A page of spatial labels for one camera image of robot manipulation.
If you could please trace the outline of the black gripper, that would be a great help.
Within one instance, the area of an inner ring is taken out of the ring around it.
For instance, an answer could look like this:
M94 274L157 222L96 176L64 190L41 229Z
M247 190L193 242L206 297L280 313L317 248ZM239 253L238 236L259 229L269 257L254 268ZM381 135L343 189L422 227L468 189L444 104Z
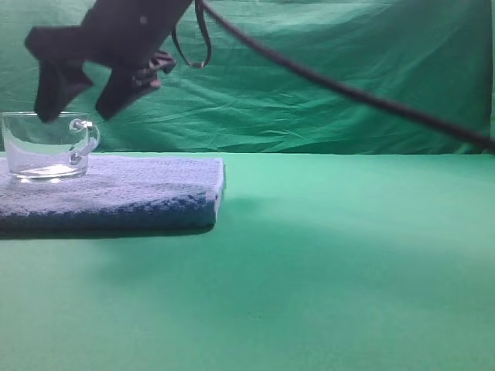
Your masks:
M111 75L96 103L102 118L113 118L161 87L156 68L168 74L176 61L159 48L190 1L96 1L78 26L34 26L25 47L39 61L34 111L55 121L93 82L84 62L106 66Z

